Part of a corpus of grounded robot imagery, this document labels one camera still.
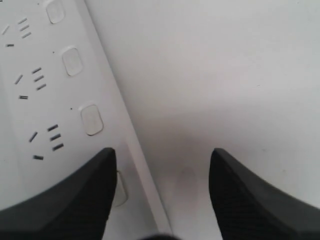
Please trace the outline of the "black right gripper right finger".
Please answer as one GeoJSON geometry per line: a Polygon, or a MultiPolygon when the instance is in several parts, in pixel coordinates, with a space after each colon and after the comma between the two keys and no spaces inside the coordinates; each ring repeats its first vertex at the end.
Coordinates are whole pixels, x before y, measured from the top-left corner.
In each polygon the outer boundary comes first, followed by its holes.
{"type": "Polygon", "coordinates": [[[268,213],[217,149],[210,157],[208,190],[224,240],[310,239],[268,213]]]}

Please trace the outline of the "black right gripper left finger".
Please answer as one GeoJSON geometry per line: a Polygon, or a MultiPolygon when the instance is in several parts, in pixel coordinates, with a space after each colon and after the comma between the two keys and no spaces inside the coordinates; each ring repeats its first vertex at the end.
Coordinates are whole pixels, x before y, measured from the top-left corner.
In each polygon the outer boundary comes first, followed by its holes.
{"type": "Polygon", "coordinates": [[[0,212],[2,240],[101,240],[117,186],[117,157],[104,148],[50,189],[0,212]]]}

